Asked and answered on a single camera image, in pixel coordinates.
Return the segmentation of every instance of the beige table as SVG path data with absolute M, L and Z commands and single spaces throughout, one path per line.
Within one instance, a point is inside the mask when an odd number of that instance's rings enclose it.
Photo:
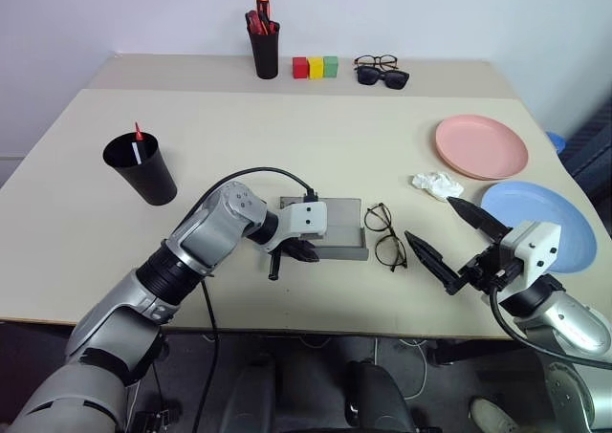
M 563 194 L 590 222 L 599 244 L 596 261 L 558 278 L 612 318 L 612 243 L 544 132 L 488 64 L 409 62 L 410 87 L 401 93 L 359 86 L 346 62 L 338 80 L 322 81 L 293 81 L 287 72 L 260 81 L 250 65 L 244 57 L 129 56 L 102 69 L 0 189 L 1 317 L 78 321 L 156 249 L 205 189 L 256 165 L 286 168 L 321 197 L 358 197 L 364 206 L 385 202 L 398 232 L 426 238 L 458 269 L 487 241 L 448 204 L 409 186 L 408 177 L 450 171 L 465 186 L 464 197 L 479 202 L 494 182 L 454 173 L 432 146 L 442 119 L 476 113 L 505 122 L 526 142 L 530 162 L 517 180 Z M 438 80 L 444 84 L 437 86 Z M 220 87 L 223 92 L 211 92 Z M 175 177 L 179 193 L 167 206 L 147 205 L 101 159 L 104 145 L 135 119 L 158 137 Z M 272 205 L 281 195 L 302 192 L 270 174 L 243 182 Z M 370 247 L 376 238 L 368 232 Z M 209 279 L 221 328 L 503 336 L 480 293 L 467 287 L 448 296 L 412 253 L 409 269 L 395 273 L 374 256 L 316 265 L 288 260 L 277 282 L 267 279 L 268 263 L 244 241 Z M 185 300 L 172 325 L 208 326 L 200 292 Z

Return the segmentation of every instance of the green block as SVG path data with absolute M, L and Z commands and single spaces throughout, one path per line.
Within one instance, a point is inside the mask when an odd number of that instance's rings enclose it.
M 336 77 L 338 74 L 338 58 L 335 55 L 323 57 L 323 77 Z

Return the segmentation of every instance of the white tissue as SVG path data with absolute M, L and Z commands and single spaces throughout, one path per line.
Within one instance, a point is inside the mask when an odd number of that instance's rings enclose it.
M 424 189 L 439 201 L 446 201 L 447 197 L 459 197 L 463 186 L 455 182 L 446 172 L 419 173 L 412 179 L 412 185 Z

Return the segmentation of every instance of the red block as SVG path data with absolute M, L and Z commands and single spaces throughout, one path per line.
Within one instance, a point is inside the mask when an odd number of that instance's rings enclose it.
M 294 78 L 302 79 L 308 77 L 308 59 L 306 57 L 294 57 Z

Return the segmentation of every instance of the glasses frame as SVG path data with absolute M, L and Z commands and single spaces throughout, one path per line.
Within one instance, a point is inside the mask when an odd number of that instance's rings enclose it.
M 361 61 L 361 59 L 365 59 L 366 57 L 369 57 L 373 60 L 373 62 L 367 62 L 367 61 Z M 355 60 L 353 60 L 353 64 L 357 65 L 358 67 L 381 67 L 383 70 L 385 69 L 392 69 L 392 70 L 397 70 L 398 69 L 398 57 L 396 57 L 395 55 L 391 55 L 391 54 L 385 54 L 385 55 L 362 55 L 360 57 L 357 57 Z
M 376 210 L 380 208 L 382 215 L 380 215 Z M 371 226 L 369 226 L 367 224 L 367 217 L 368 215 L 374 215 L 376 216 L 379 220 L 381 220 L 384 223 L 384 227 L 383 228 L 373 228 Z M 389 211 L 389 209 L 387 208 L 387 206 L 383 203 L 379 203 L 377 206 L 372 206 L 371 208 L 368 208 L 367 211 L 365 212 L 365 215 L 363 216 L 363 224 L 370 230 L 374 231 L 374 232 L 385 232 L 385 231 L 389 231 L 388 234 L 384 235 L 383 237 L 381 237 L 377 242 L 376 242 L 376 246 L 374 247 L 374 254 L 376 255 L 376 259 L 378 260 L 379 263 L 381 263 L 383 266 L 387 266 L 391 269 L 392 272 L 395 271 L 395 268 L 397 268 L 398 266 L 402 266 L 405 269 L 408 269 L 408 261 L 405 255 L 405 247 L 404 244 L 402 243 L 402 241 L 398 238 L 397 234 L 395 233 L 395 230 L 393 229 L 393 226 L 391 225 L 392 220 L 391 220 L 391 212 Z M 388 238 L 391 238 L 393 240 L 393 242 L 395 243 L 395 249 L 396 249 L 396 255 L 395 255 L 395 261 L 393 264 L 388 264 L 385 263 L 383 260 L 381 260 L 381 257 L 378 254 L 378 248 L 381 245 L 382 242 L 384 242 L 385 240 L 387 240 Z

